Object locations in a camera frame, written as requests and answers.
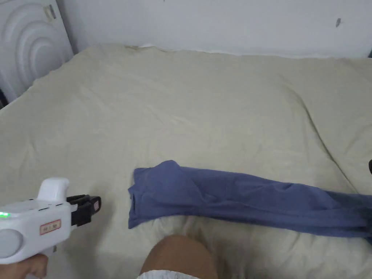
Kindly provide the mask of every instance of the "finger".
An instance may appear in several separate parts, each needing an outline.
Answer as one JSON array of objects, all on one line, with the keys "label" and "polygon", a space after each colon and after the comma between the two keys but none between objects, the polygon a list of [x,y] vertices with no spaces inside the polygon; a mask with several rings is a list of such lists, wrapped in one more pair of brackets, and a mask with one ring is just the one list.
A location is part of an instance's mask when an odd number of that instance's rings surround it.
[{"label": "finger", "polygon": [[27,261],[28,273],[38,278],[44,278],[47,275],[48,257],[44,254],[37,254],[25,261]]}]

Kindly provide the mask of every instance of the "blue fabric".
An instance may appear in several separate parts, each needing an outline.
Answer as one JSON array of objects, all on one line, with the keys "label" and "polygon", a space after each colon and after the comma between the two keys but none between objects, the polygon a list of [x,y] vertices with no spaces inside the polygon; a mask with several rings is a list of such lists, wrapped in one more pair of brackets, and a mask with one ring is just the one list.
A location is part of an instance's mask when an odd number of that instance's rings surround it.
[{"label": "blue fabric", "polygon": [[180,167],[134,170],[129,228],[163,216],[195,215],[316,235],[372,236],[372,196],[324,191],[257,176]]}]

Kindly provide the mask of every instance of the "bed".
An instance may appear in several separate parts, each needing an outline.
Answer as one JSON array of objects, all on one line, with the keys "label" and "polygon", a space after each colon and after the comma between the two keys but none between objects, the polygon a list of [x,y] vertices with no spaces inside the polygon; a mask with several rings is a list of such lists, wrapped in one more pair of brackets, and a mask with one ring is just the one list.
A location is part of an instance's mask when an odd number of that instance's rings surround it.
[{"label": "bed", "polygon": [[136,167],[165,160],[372,194],[372,60],[234,56],[99,45],[0,111],[0,204],[67,177],[100,195],[50,278],[135,278],[164,236],[212,252],[220,278],[372,278],[372,246],[200,217],[128,230]]}]

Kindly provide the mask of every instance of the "handheld device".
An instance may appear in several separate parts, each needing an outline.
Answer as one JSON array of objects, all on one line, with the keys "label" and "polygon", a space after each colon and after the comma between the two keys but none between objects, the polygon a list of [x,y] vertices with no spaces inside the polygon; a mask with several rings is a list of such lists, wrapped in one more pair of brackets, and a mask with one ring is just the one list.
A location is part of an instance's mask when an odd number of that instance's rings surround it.
[{"label": "handheld device", "polygon": [[90,223],[101,209],[99,196],[66,197],[69,180],[48,178],[38,197],[0,207],[0,264],[47,256],[76,227]]}]

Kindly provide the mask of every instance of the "white wall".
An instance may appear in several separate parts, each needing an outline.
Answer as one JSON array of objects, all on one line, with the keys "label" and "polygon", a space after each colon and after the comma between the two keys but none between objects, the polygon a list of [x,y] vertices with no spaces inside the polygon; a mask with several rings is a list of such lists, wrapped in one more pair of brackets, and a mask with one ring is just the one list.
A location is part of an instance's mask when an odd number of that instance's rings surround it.
[{"label": "white wall", "polygon": [[103,42],[340,57],[366,57],[372,49],[371,0],[57,2],[75,52]]}]

